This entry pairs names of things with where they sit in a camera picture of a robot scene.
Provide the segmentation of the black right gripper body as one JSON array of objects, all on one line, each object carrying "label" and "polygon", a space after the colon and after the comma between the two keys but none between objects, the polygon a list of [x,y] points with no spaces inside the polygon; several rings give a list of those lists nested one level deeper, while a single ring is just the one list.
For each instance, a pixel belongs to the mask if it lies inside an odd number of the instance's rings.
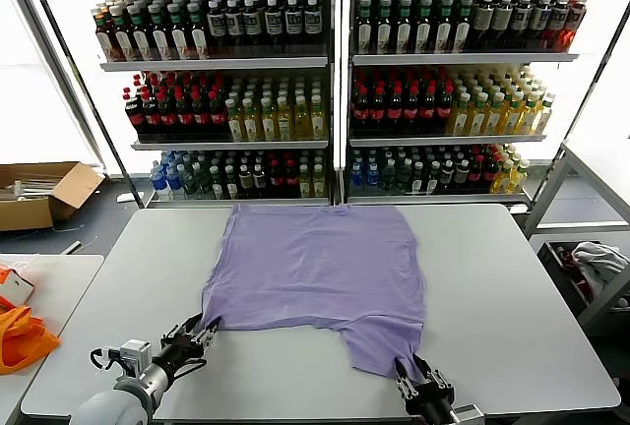
[{"label": "black right gripper body", "polygon": [[421,416],[428,424],[452,424],[454,399],[452,387],[417,385],[414,393],[406,395],[406,412]]}]

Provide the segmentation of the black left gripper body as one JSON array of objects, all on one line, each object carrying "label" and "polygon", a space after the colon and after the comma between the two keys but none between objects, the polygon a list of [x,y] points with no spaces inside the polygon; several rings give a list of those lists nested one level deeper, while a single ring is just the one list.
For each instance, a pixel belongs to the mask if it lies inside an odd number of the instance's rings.
[{"label": "black left gripper body", "polygon": [[159,367],[168,379],[179,379],[207,364],[204,347],[184,341],[167,344],[159,354]]}]

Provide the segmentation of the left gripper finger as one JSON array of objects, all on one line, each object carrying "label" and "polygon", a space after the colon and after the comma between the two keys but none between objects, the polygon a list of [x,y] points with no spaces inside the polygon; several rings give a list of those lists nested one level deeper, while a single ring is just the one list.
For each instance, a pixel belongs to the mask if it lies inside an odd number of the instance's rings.
[{"label": "left gripper finger", "polygon": [[216,332],[219,330],[220,325],[220,320],[212,320],[193,336],[192,342],[203,349],[207,349],[212,343]]},{"label": "left gripper finger", "polygon": [[185,344],[202,344],[205,337],[205,330],[200,322],[202,315],[195,315],[188,318],[181,325],[176,324],[166,335],[165,343],[174,344],[183,341]]}]

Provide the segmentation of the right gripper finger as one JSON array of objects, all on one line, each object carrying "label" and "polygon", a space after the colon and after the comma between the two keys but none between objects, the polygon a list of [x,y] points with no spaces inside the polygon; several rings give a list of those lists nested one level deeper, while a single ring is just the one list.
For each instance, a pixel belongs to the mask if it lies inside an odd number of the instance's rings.
[{"label": "right gripper finger", "polygon": [[395,370],[397,374],[397,386],[403,398],[414,398],[416,390],[410,380],[407,369],[403,362],[395,358]]},{"label": "right gripper finger", "polygon": [[427,361],[417,354],[412,356],[413,362],[426,382],[435,383],[439,389],[452,391],[453,386],[447,378],[436,368],[431,367]]}]

